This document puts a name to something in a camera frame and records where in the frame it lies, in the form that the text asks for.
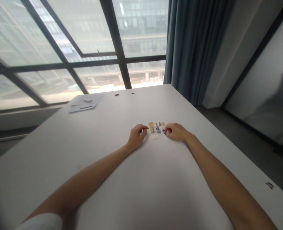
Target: table surface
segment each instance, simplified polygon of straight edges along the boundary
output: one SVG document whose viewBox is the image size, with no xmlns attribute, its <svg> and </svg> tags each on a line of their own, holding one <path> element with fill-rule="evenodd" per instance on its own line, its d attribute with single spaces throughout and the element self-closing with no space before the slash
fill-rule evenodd
<svg viewBox="0 0 283 230">
<path fill-rule="evenodd" d="M 0 218 L 6 228 L 18 226 L 71 176 L 125 144 L 136 124 L 177 122 L 283 229 L 283 191 L 171 85 L 104 95 L 93 110 L 69 114 L 67 104 L 0 158 Z M 81 205 L 76 229 L 232 229 L 185 144 L 158 136 L 147 135 Z"/>
</svg>

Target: wrist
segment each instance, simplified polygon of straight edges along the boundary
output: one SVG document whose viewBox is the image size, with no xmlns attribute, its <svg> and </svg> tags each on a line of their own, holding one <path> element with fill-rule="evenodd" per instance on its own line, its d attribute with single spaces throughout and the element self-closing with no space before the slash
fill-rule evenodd
<svg viewBox="0 0 283 230">
<path fill-rule="evenodd" d="M 133 148 L 132 145 L 130 145 L 129 143 L 126 143 L 123 148 L 125 149 L 125 151 L 128 153 L 128 154 L 131 154 L 135 149 Z"/>
<path fill-rule="evenodd" d="M 194 134 L 192 134 L 192 133 L 187 131 L 187 133 L 186 133 L 186 135 L 184 137 L 184 142 L 187 144 L 187 142 L 189 142 L 189 141 L 193 141 L 194 142 L 196 139 L 197 139 L 196 135 L 194 135 Z"/>
</svg>

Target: window frame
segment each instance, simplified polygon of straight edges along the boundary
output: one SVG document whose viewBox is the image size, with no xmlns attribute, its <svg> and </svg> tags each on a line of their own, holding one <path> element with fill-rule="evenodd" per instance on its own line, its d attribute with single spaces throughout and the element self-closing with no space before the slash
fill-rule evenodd
<svg viewBox="0 0 283 230">
<path fill-rule="evenodd" d="M 78 77 L 74 68 L 79 67 L 92 67 L 92 66 L 102 66 L 102 65 L 114 65 L 118 64 L 120 68 L 120 72 L 123 78 L 123 83 L 126 89 L 131 89 L 131 81 L 129 76 L 129 71 L 127 68 L 128 63 L 136 63 L 136 62 L 151 62 L 151 61 L 161 61 L 166 60 L 166 55 L 154 55 L 154 56 L 144 56 L 144 57 L 125 57 L 122 41 L 120 37 L 120 32 L 117 24 L 117 19 L 115 15 L 115 10 L 113 6 L 112 0 L 100 0 L 100 4 L 109 28 L 110 35 L 112 37 L 112 42 L 115 48 L 115 52 L 107 52 L 107 53 L 88 53 L 83 54 L 75 41 L 70 36 L 69 32 L 66 30 L 65 26 L 62 24 L 60 19 L 57 17 L 51 6 L 48 4 L 47 0 L 40 0 L 50 15 L 55 20 L 56 24 L 60 27 L 63 33 L 67 36 L 68 40 L 72 43 L 78 54 L 83 57 L 99 57 L 99 56 L 117 56 L 117 59 L 109 59 L 109 60 L 100 60 L 100 61 L 85 61 L 85 62 L 68 62 L 65 55 L 53 39 L 52 35 L 48 31 L 44 22 L 41 20 L 40 16 L 29 2 L 29 0 L 21 0 L 24 7 L 27 9 L 37 26 L 40 28 L 45 38 L 48 40 L 60 60 L 61 63 L 55 64 L 42 64 L 42 65 L 25 65 L 25 66 L 12 66 L 7 67 L 2 61 L 0 61 L 0 74 L 3 74 L 10 81 L 12 81 L 17 87 L 19 87 L 24 93 L 26 93 L 29 97 L 31 97 L 34 101 L 36 101 L 38 106 L 29 106 L 15 109 L 6 109 L 0 110 L 0 113 L 11 112 L 11 111 L 21 111 L 35 108 L 44 108 L 53 105 L 66 104 L 68 102 L 60 102 L 60 103 L 48 103 L 46 102 L 35 90 L 31 88 L 31 86 L 27 85 L 22 79 L 20 79 L 15 73 L 23 73 L 23 72 L 33 72 L 33 71 L 42 71 L 42 70 L 56 70 L 56 69 L 67 69 L 71 74 L 72 78 L 76 82 L 76 84 L 80 87 L 81 91 L 84 94 L 88 94 L 88 91 L 81 79 Z"/>
</svg>

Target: left hand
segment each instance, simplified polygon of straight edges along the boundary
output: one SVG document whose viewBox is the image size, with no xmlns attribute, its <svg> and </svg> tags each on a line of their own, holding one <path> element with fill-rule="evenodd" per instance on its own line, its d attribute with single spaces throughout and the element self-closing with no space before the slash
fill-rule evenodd
<svg viewBox="0 0 283 230">
<path fill-rule="evenodd" d="M 138 124 L 131 129 L 131 134 L 128 143 L 126 144 L 130 151 L 134 151 L 142 144 L 147 135 L 147 129 L 149 129 L 148 126 L 142 124 Z"/>
</svg>

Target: window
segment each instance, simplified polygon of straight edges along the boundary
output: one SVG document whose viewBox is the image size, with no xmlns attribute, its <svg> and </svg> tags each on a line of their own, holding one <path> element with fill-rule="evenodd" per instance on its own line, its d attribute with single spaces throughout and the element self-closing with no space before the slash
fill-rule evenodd
<svg viewBox="0 0 283 230">
<path fill-rule="evenodd" d="M 113 5 L 127 58 L 166 54 L 168 0 L 113 0 Z"/>
<path fill-rule="evenodd" d="M 83 94 L 68 70 L 18 73 L 48 103 L 67 102 Z"/>
<path fill-rule="evenodd" d="M 21 89 L 0 75 L 0 110 L 38 105 Z"/>
<path fill-rule="evenodd" d="M 128 64 L 132 88 L 162 85 L 165 64 L 165 60 Z"/>
<path fill-rule="evenodd" d="M 61 62 L 19 0 L 0 0 L 0 59 L 7 66 Z"/>
<path fill-rule="evenodd" d="M 125 89 L 119 65 L 75 68 L 89 93 Z"/>
<path fill-rule="evenodd" d="M 163 84 L 167 24 L 168 0 L 0 0 L 0 111 Z"/>
</svg>

